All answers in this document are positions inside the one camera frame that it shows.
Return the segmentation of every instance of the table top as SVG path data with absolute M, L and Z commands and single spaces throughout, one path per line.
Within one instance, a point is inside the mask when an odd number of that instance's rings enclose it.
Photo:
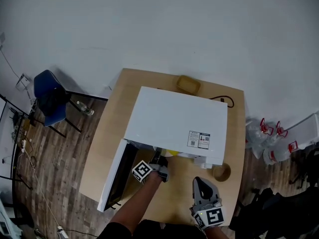
M 105 106 L 96 129 L 85 164 L 80 193 L 95 201 L 100 201 L 114 155 L 124 137 L 135 101 L 141 86 L 176 91 L 178 76 L 156 72 L 123 69 L 115 88 Z M 217 182 L 212 169 L 201 169 L 193 160 L 184 157 L 168 158 L 170 179 L 162 183 L 151 201 L 145 219 L 174 223 L 193 224 L 189 208 L 193 205 L 192 181 L 200 176 L 210 180 L 219 190 L 222 205 L 226 209 L 223 226 L 229 225 L 239 193 L 245 154 L 245 103 L 244 92 L 219 84 L 201 82 L 199 97 L 212 98 L 230 96 L 235 103 L 228 108 L 227 135 L 224 162 L 229 164 L 231 175 L 225 182 Z M 137 160 L 149 156 L 140 151 Z M 141 185 L 129 178 L 123 201 L 127 201 Z

